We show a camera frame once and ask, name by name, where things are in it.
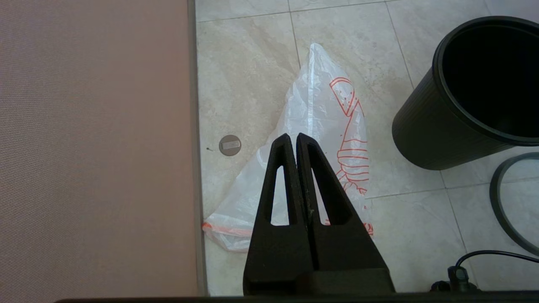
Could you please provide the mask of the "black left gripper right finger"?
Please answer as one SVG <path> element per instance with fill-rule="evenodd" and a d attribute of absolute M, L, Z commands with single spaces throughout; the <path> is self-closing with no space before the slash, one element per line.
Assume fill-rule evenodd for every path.
<path fill-rule="evenodd" d="M 320 145 L 304 133 L 296 140 L 296 162 L 315 269 L 388 270 Z"/>

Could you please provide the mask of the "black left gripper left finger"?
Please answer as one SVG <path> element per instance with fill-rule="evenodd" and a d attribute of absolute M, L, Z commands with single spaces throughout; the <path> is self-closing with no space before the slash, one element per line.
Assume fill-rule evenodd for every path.
<path fill-rule="evenodd" d="M 277 171 L 283 169 L 288 224 L 271 223 Z M 268 157 L 261 196 L 245 264 L 247 282 L 288 282 L 312 269 L 301 187 L 291 138 L 276 138 Z"/>

